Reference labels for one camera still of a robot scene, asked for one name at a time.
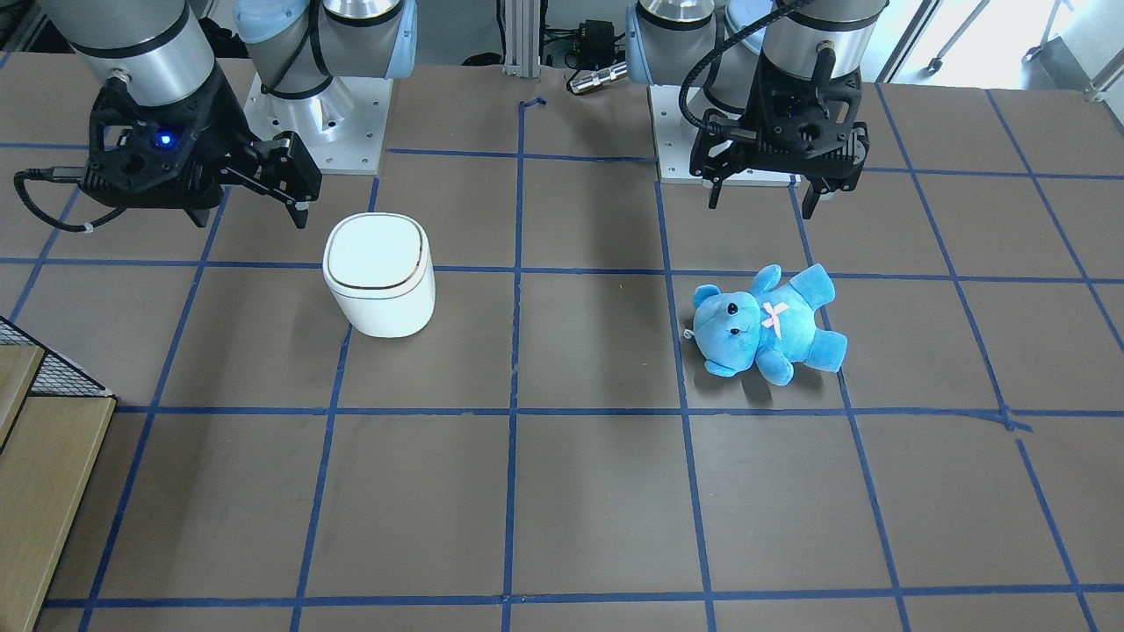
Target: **metal mesh basket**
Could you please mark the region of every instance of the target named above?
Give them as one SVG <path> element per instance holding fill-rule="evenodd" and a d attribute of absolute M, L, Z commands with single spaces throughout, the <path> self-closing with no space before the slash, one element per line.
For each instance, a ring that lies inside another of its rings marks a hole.
<path fill-rule="evenodd" d="M 30 395 L 63 397 L 109 397 L 114 395 L 73 362 L 27 335 L 2 316 L 0 316 L 0 345 L 43 349 L 43 364 L 39 365 L 39 372 L 36 373 L 35 381 L 31 383 Z"/>

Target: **pink bow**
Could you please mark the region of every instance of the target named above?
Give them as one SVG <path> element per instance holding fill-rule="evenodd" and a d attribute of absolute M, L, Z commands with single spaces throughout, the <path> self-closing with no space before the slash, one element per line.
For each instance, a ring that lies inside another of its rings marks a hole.
<path fill-rule="evenodd" d="M 780 314 L 781 314 L 781 312 L 785 312 L 786 309 L 788 309 L 788 304 L 787 303 L 778 303 L 777 307 L 773 307 L 772 304 L 767 303 L 767 304 L 762 305 L 762 307 L 764 308 L 765 313 L 769 314 L 769 318 L 764 319 L 761 323 L 761 326 L 763 326 L 767 329 L 771 328 L 774 332 L 777 332 L 777 337 L 779 338 L 780 337 Z"/>

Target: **teddy bear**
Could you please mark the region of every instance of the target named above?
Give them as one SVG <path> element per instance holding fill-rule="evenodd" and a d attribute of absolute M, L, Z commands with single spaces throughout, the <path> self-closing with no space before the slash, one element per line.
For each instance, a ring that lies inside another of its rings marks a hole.
<path fill-rule="evenodd" d="M 758 272 L 747 292 L 723 294 L 716 286 L 695 290 L 694 338 L 706 358 L 706 370 L 731 378 L 756 362 L 771 383 L 792 379 L 792 363 L 835 372 L 846 354 L 846 336 L 816 326 L 815 312 L 835 299 L 835 285 L 821 264 L 800 272 L 785 286 L 780 265 Z"/>

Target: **wooden board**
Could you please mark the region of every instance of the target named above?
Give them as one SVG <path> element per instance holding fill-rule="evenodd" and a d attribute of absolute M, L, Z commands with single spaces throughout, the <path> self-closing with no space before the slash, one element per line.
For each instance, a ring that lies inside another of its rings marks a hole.
<path fill-rule="evenodd" d="M 115 400 L 29 397 L 0 452 L 0 631 L 35 625 Z"/>
<path fill-rule="evenodd" d="M 0 450 L 42 361 L 38 346 L 0 346 Z"/>

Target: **white container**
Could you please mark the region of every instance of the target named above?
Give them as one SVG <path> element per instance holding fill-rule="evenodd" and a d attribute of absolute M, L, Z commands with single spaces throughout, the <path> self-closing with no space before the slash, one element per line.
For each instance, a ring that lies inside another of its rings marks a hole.
<path fill-rule="evenodd" d="M 344 315 L 369 336 L 408 336 L 433 316 L 429 240 L 409 217 L 391 213 L 347 217 L 328 235 L 323 270 Z"/>

